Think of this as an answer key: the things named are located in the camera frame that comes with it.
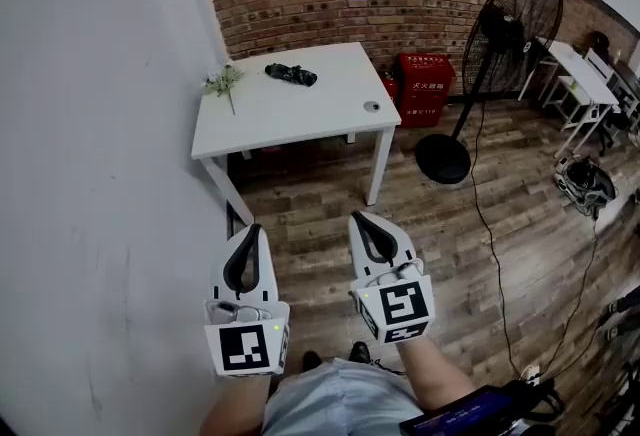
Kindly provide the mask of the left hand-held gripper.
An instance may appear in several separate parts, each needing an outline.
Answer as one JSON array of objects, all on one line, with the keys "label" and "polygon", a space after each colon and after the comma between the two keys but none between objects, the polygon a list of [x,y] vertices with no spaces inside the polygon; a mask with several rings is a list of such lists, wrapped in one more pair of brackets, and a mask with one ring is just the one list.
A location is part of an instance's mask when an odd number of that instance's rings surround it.
[{"label": "left hand-held gripper", "polygon": [[[222,247],[213,267],[214,297],[251,295],[258,301],[278,299],[266,231],[245,227]],[[280,375],[289,344],[290,307],[283,301],[242,306],[228,301],[205,304],[205,334],[216,374],[226,377]]]}]

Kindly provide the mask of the dark plaid umbrella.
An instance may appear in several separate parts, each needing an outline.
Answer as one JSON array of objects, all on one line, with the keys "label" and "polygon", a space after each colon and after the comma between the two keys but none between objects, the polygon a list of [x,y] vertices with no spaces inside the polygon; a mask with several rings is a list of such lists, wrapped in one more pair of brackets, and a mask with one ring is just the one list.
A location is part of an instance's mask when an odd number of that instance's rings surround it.
[{"label": "dark plaid umbrella", "polygon": [[317,75],[315,73],[305,70],[299,65],[286,66],[279,63],[272,63],[266,65],[264,71],[273,79],[306,87],[311,87],[317,82]]}]

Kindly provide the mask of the person's left forearm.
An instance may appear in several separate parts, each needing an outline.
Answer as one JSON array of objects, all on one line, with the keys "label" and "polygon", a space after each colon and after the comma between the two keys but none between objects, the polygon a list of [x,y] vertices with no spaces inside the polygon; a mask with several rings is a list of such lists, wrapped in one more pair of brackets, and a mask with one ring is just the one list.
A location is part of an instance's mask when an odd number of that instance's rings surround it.
[{"label": "person's left forearm", "polygon": [[270,386],[270,376],[226,378],[199,436],[260,436]]}]

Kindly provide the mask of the red fire equipment box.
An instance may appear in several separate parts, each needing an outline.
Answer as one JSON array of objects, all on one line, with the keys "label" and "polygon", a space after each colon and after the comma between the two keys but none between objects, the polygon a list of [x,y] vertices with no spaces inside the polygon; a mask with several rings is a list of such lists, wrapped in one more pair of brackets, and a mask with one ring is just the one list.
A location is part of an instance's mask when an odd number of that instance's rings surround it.
[{"label": "red fire equipment box", "polygon": [[401,53],[397,57],[396,73],[396,107],[401,126],[435,127],[455,78],[455,71],[447,56]]}]

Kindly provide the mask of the white table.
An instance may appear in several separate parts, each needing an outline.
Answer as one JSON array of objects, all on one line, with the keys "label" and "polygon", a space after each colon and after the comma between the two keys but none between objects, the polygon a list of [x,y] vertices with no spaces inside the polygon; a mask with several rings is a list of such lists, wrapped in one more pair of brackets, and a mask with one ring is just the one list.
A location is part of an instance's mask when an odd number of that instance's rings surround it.
[{"label": "white table", "polygon": [[[299,65],[317,75],[306,87],[269,77],[266,65]],[[203,96],[191,157],[200,162],[245,225],[255,218],[217,160],[229,154],[332,136],[373,132],[376,144],[366,203],[375,205],[400,115],[358,42],[287,50],[239,60],[244,72],[232,88],[236,114],[225,97]],[[367,112],[375,101],[380,109]]]}]

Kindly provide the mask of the headset on floor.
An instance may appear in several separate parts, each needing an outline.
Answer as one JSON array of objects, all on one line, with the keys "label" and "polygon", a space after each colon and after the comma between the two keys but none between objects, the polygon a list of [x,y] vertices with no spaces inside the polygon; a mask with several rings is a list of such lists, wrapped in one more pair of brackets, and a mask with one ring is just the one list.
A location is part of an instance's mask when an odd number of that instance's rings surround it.
[{"label": "headset on floor", "polygon": [[590,157],[561,158],[556,164],[554,182],[582,215],[594,221],[598,220],[600,210],[617,197],[609,175]]}]

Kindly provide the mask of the black device with screen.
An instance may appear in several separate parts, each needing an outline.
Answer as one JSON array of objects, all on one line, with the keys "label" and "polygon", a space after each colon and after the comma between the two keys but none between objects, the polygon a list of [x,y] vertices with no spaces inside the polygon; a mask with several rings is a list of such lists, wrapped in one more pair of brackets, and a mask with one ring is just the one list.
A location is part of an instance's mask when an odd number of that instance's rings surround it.
[{"label": "black device with screen", "polygon": [[518,421],[515,398],[486,385],[399,428],[402,436],[504,436]]}]

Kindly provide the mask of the person's light blue shirt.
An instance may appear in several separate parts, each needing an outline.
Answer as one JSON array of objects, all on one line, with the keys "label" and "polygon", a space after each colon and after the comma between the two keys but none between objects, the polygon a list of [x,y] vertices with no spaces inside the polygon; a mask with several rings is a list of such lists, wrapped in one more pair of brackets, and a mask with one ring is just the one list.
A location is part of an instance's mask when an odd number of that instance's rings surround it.
[{"label": "person's light blue shirt", "polygon": [[401,436],[422,414],[407,380],[335,358],[285,379],[269,399],[262,436]]}]

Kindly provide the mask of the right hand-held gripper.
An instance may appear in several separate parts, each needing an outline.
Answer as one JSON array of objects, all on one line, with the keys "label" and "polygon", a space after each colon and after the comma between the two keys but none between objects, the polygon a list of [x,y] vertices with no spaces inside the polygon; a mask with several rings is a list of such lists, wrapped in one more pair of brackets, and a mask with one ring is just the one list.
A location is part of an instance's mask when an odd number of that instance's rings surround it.
[{"label": "right hand-held gripper", "polygon": [[435,319],[435,303],[431,278],[424,274],[423,262],[415,259],[409,235],[368,212],[353,212],[348,232],[360,278],[351,283],[350,293],[374,340],[396,344],[423,335]]}]

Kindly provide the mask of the artificial flower bouquet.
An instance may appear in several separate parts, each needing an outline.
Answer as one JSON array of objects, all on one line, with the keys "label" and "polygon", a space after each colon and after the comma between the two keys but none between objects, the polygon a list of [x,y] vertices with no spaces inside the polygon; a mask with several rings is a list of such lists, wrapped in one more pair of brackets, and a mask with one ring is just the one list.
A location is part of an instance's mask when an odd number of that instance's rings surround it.
[{"label": "artificial flower bouquet", "polygon": [[230,104],[232,114],[235,115],[231,91],[243,76],[242,70],[233,64],[226,64],[206,77],[201,86],[201,93],[203,96],[216,94],[218,97],[225,97]]}]

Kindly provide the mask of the white background desk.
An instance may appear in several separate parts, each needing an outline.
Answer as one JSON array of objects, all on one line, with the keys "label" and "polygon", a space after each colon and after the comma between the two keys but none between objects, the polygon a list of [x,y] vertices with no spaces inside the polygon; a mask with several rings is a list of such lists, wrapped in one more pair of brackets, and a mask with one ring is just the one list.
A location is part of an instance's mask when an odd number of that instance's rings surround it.
[{"label": "white background desk", "polygon": [[554,154],[559,159],[579,132],[587,127],[586,134],[573,148],[576,154],[587,138],[594,132],[604,117],[617,106],[614,94],[607,86],[612,71],[595,54],[584,58],[571,45],[552,41],[540,65],[550,65],[551,72],[540,97],[546,95],[542,107],[555,107],[563,119],[561,131],[571,130],[571,134]]}]

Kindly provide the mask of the person's right forearm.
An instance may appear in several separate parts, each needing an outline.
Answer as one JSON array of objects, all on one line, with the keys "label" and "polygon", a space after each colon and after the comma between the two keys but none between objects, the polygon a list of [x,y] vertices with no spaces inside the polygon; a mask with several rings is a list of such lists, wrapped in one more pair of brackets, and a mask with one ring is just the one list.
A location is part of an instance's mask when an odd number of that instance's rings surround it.
[{"label": "person's right forearm", "polygon": [[396,344],[418,406],[440,409],[475,392],[471,379],[426,335]]}]

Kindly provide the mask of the black standing fan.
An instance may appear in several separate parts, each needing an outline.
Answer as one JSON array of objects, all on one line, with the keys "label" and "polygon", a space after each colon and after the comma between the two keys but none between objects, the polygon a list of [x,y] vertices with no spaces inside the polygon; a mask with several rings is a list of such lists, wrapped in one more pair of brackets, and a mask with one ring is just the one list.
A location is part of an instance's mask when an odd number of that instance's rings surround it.
[{"label": "black standing fan", "polygon": [[474,103],[523,84],[548,54],[563,0],[487,0],[467,39],[462,61],[465,105],[452,134],[431,134],[416,145],[420,170],[440,184],[457,184],[472,167],[459,134]]}]

